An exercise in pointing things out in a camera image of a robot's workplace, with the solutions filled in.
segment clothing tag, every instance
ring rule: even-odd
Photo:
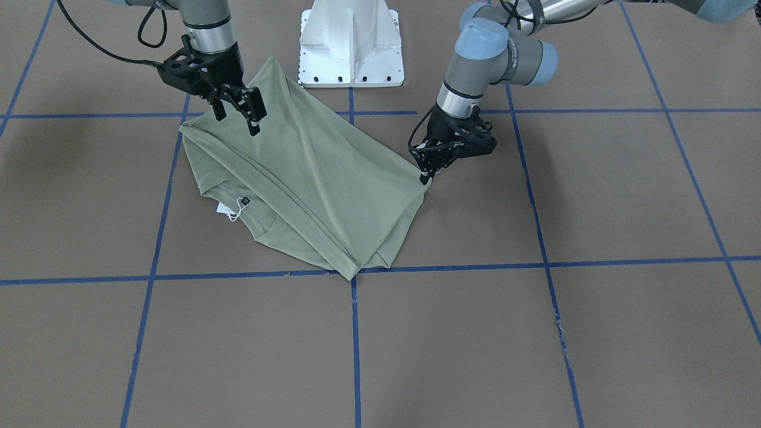
[[[232,209],[229,209],[223,203],[219,203],[219,205],[217,205],[217,212],[219,212],[220,214],[225,214],[226,216],[235,214],[235,211],[233,211]]]
[[[243,212],[244,208],[246,208],[250,202],[251,200],[246,197],[238,198],[235,201],[235,203],[237,203],[238,205],[237,212],[228,208],[225,204],[219,203],[217,205],[217,212],[219,212],[220,214],[225,214],[228,217],[228,219],[230,219],[231,222],[234,222],[235,220],[238,220],[238,218],[240,218],[240,214]]]

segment floor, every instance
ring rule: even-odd
[[[388,0],[404,86],[311,93],[411,161],[470,2]],[[65,3],[124,56],[179,46],[176,15],[152,52],[145,9]],[[231,1],[248,78],[271,55],[295,78],[311,3]],[[611,4],[544,30],[555,79],[490,88],[498,148],[347,282],[217,214],[177,135],[206,105],[53,5],[0,0],[0,426],[761,424],[752,12]]]

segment wire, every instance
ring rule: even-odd
[[[68,23],[77,30],[77,33],[79,33],[80,36],[82,36],[86,41],[88,41],[91,45],[95,46],[98,50],[100,50],[102,53],[105,53],[106,55],[110,56],[111,58],[118,59],[119,61],[128,62],[130,64],[142,64],[142,65],[149,65],[154,68],[158,68],[161,66],[160,62],[150,61],[148,59],[130,59],[125,58],[123,56],[118,56],[115,53],[111,53],[104,49],[101,45],[95,43],[94,40],[92,40],[87,34],[82,31],[82,29],[72,20],[72,17],[69,16],[68,11],[66,11],[66,8],[63,6],[63,2],[61,0],[56,0],[56,3],[58,3],[58,7],[61,8],[61,12],[63,12],[63,16],[66,18]]]
[[[147,14],[143,17],[142,22],[140,23],[140,28],[138,28],[138,42],[140,42],[141,45],[150,47],[152,49],[160,48],[165,41],[167,41],[167,12],[161,11],[161,18],[164,20],[164,32],[161,35],[161,41],[159,41],[156,44],[148,43],[142,38],[142,32],[145,30],[145,25],[148,23],[148,20],[151,19],[151,15],[153,15],[153,12],[156,11],[156,8],[151,8]]]
[[[428,119],[428,116],[431,116],[431,113],[433,113],[433,109],[434,108],[431,107],[431,109],[428,110],[428,112],[425,115],[423,115],[423,118],[415,126],[415,129],[412,130],[412,134],[409,135],[409,140],[407,141],[407,148],[408,149],[412,148],[412,139],[415,138],[415,134],[418,132],[418,128],[420,128],[420,126],[423,124],[423,122],[425,122],[425,120]]]
[[[515,3],[513,4],[513,3],[505,3],[505,0],[499,0],[499,3],[507,11],[507,13],[509,15],[507,21],[505,22],[505,27],[507,27],[512,22],[513,18],[515,18],[517,20],[516,22],[517,22],[518,30],[521,29],[521,21],[525,21],[525,22],[528,22],[528,23],[531,23],[531,24],[535,24],[536,23],[536,21],[533,18],[526,18],[526,17],[521,16],[520,14],[518,14],[518,12],[517,12],[517,6],[518,6],[518,2],[519,1],[520,0],[515,0]],[[611,3],[611,1],[612,0],[609,0],[608,2],[605,2],[603,4],[607,5],[608,3]],[[569,22],[581,21],[582,19],[584,19],[587,16],[591,15],[592,12],[595,11],[595,9],[597,9],[597,8],[592,8],[587,13],[583,14],[582,16],[576,17],[576,18],[564,19],[564,20],[560,20],[560,21],[546,21],[545,24],[547,24],[547,25],[556,25],[556,24],[568,24]]]
[[[578,16],[576,18],[571,18],[571,19],[564,19],[564,20],[561,20],[561,21],[547,21],[545,24],[549,24],[549,25],[568,24],[570,22],[581,21],[582,19],[584,19],[587,16],[591,15],[592,12],[594,12],[596,10],[597,10],[597,8],[592,8],[592,9],[589,9],[589,11],[587,13],[583,14],[582,16]]]

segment blue joint cover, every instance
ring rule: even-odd
[[[542,43],[542,62],[539,64],[537,75],[533,77],[529,86],[544,85],[552,79],[558,69],[558,50],[551,43]]]
[[[508,48],[507,28],[484,18],[470,18],[464,25],[454,51],[465,59],[491,59]]]
[[[698,18],[714,24],[732,21],[752,8],[756,0],[705,0],[698,9]]]
[[[463,16],[460,18],[460,31],[465,28],[465,23],[467,21],[470,21],[470,18],[476,16],[476,13],[484,6],[488,6],[489,3],[485,2],[478,2],[473,3],[472,5],[468,6],[467,9],[465,9],[465,12],[463,12]]]

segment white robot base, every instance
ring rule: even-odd
[[[400,86],[399,14],[385,0],[315,0],[301,14],[298,79],[306,88]]]

